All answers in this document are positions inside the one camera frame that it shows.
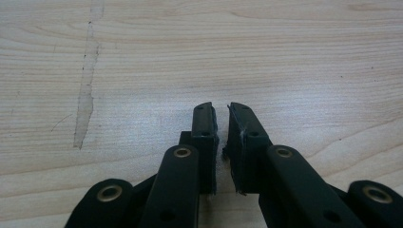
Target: wooden table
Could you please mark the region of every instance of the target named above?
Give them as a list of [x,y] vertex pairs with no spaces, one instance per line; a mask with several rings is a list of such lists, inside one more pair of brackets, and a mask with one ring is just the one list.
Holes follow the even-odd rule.
[[[63,227],[90,186],[136,184],[213,102],[251,106],[329,183],[403,194],[403,3],[71,0],[0,3],[0,227]],[[199,227],[264,227],[218,194]]]

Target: light wood tabletop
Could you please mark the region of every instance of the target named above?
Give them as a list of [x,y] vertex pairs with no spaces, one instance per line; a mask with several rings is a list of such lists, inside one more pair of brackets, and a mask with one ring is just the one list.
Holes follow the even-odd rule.
[[[403,2],[71,0],[0,3],[0,227],[63,227],[95,183],[137,184],[217,110],[249,105],[273,143],[330,184],[403,195]],[[199,227],[265,227],[258,196],[218,194]]]

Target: wood grain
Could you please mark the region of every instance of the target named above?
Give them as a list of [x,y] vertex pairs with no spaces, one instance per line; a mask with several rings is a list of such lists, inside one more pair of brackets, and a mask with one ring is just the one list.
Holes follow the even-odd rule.
[[[226,105],[244,103],[329,183],[373,180],[403,195],[402,10],[392,0],[2,1],[0,227],[63,227],[94,183],[153,175],[208,101],[220,149]],[[88,91],[93,108],[79,112]],[[257,196],[236,195],[229,164],[217,166],[199,227],[264,227]]]

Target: scratch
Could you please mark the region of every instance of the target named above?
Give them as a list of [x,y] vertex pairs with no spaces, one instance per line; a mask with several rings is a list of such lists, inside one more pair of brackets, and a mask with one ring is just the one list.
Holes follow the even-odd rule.
[[54,128],[55,128],[59,123],[61,123],[63,120],[67,119],[67,118],[68,118],[69,116],[71,116],[71,115],[72,115],[72,114],[66,116],[66,117],[63,118],[60,122],[58,122],[55,126],[53,126],[53,128],[51,128],[51,131],[50,131],[50,132],[52,132],[52,131],[54,130]]
[[93,111],[92,79],[98,62],[101,43],[94,37],[94,24],[104,15],[105,0],[92,0],[86,32],[86,51],[83,58],[83,71],[80,94],[78,97],[77,119],[74,132],[74,147],[83,147],[88,131],[89,120]]

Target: black mechanical arm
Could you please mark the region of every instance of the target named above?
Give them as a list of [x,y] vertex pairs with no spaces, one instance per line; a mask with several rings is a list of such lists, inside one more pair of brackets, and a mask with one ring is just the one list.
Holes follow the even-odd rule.
[[[227,145],[237,192],[259,194],[268,227],[403,227],[403,198],[369,180],[347,193],[327,184],[296,151],[273,145],[252,109],[229,106]],[[191,131],[169,148],[158,173],[132,186],[104,180],[92,186],[67,221],[70,227],[198,226],[199,194],[216,193],[219,144],[211,103],[194,108]]]

